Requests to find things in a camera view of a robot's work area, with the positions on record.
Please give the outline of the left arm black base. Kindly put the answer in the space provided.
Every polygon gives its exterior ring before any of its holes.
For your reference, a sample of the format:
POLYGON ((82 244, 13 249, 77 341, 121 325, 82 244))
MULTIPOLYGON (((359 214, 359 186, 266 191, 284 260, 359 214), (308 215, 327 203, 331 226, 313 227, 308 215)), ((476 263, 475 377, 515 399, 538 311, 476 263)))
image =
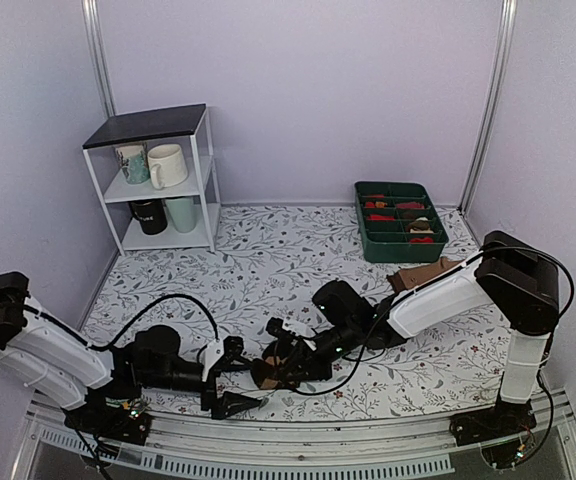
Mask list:
POLYGON ((136 406, 142 400, 139 386, 106 385, 88 389, 84 403, 74 409, 63 409, 64 424, 102 439, 143 446, 152 417, 136 406))

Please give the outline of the brown tan argyle sock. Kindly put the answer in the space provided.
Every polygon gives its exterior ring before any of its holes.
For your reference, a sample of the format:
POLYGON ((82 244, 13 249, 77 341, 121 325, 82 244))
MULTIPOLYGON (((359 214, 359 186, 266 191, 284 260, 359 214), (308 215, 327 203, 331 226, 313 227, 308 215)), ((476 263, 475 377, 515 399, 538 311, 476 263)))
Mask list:
POLYGON ((251 366, 254 384, 260 390, 292 390, 313 380, 310 358, 300 349, 273 342, 251 366))

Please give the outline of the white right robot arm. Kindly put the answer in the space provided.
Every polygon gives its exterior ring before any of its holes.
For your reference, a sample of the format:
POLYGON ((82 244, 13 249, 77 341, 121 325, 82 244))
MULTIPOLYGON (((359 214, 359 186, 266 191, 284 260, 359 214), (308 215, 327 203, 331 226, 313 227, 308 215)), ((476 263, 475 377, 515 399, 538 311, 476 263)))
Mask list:
POLYGON ((386 350, 451 317, 492 304, 508 321, 511 339, 498 393, 485 427, 505 436, 520 424, 537 381, 549 339, 564 313, 554 257, 502 232, 489 233, 481 249, 442 272, 433 265, 402 269, 394 292, 371 305, 345 281, 330 281, 313 298, 331 328, 310 336, 289 333, 270 352, 280 379, 327 380, 332 364, 358 350, 386 350))

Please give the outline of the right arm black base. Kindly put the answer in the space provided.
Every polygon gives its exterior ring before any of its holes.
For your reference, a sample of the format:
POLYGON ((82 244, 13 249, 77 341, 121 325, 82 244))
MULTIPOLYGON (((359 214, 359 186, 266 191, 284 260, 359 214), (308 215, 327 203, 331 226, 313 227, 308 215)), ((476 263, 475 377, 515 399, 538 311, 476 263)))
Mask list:
POLYGON ((491 407, 451 416, 449 431, 457 445, 464 446, 526 432, 536 425, 530 401, 514 404, 498 398, 491 407))

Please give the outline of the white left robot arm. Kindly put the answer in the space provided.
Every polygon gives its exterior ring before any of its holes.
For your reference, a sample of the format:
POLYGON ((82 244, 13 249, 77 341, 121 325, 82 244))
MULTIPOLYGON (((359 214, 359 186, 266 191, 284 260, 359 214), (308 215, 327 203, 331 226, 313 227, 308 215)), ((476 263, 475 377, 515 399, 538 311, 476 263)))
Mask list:
POLYGON ((201 409, 214 419, 260 406, 253 397, 217 392, 222 371, 232 363, 249 366, 241 338, 215 338, 198 362, 180 357, 180 335, 163 324, 136 333, 124 346, 94 345, 44 310, 28 285, 20 272, 0 274, 0 366, 76 412, 94 433, 109 433, 116 411, 140 416, 145 389, 196 393, 201 409))

